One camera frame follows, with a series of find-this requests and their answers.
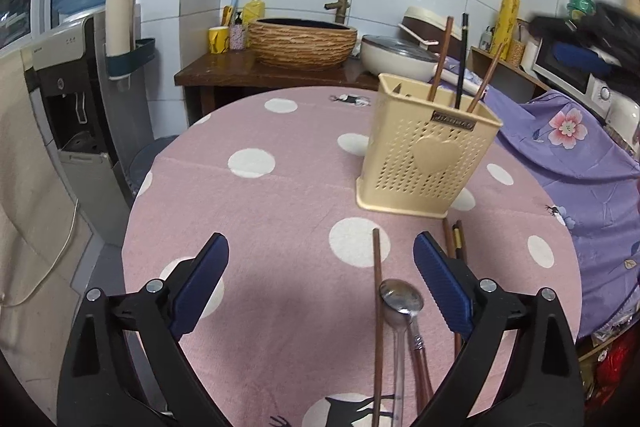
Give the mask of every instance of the wicker textured sink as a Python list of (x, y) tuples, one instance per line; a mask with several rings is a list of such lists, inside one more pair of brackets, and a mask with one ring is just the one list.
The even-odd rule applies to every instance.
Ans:
[(344, 62), (358, 32), (304, 19), (258, 19), (249, 25), (251, 49), (261, 62), (291, 70), (327, 70)]

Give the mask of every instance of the round table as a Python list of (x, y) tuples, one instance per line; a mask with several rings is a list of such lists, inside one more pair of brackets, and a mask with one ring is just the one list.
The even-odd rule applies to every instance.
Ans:
[[(193, 333), (180, 341), (217, 405), (238, 427), (370, 425), (374, 282), (371, 233), (382, 230), (383, 278), (420, 289), (418, 322), (434, 388), (454, 338), (415, 267), (412, 245), (442, 222), (369, 212), (354, 186), (373, 105), (332, 101), (370, 91), (302, 87), (251, 96), (202, 118), (156, 158), (131, 212), (122, 250), (127, 291), (166, 277), (213, 232), (229, 263)], [(550, 286), (574, 336), (580, 275), (574, 246), (546, 192), (492, 144), (449, 214), (463, 219), (478, 279), (535, 294)], [(513, 346), (505, 333), (474, 411), (491, 405)], [(393, 336), (385, 326), (383, 394), (393, 394)], [(416, 417), (406, 361), (404, 423)], [(391, 409), (383, 400), (383, 409)], [(390, 425), (388, 417), (381, 425)]]

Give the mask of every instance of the silver screw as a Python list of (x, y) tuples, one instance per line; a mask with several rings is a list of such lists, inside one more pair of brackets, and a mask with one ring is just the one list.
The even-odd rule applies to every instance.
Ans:
[(102, 295), (102, 292), (98, 288), (93, 288), (86, 293), (87, 300), (94, 302), (97, 301)]
[(482, 279), (480, 281), (480, 287), (487, 293), (495, 292), (498, 289), (498, 285), (491, 279)]
[(542, 296), (548, 301), (552, 301), (556, 298), (556, 292), (554, 292), (551, 288), (542, 288)]
[(146, 283), (146, 291), (149, 293), (158, 293), (164, 283), (160, 279), (152, 279), (148, 283)]

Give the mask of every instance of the bronze faucet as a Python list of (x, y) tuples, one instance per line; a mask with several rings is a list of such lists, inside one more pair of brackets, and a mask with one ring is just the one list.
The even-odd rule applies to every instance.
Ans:
[(325, 4), (324, 9), (335, 10), (335, 21), (338, 24), (344, 24), (344, 20), (347, 17), (347, 8), (350, 6), (349, 0), (337, 0), (336, 2)]

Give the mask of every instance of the pink flower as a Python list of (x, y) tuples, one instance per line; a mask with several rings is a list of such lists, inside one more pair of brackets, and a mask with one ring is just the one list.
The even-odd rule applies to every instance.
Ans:
[(562, 145), (565, 149), (573, 149), (576, 140), (584, 140), (587, 136), (587, 128), (581, 124), (582, 113), (576, 108), (571, 109), (566, 116), (558, 111), (549, 125), (553, 131), (549, 134), (549, 142), (553, 145)]

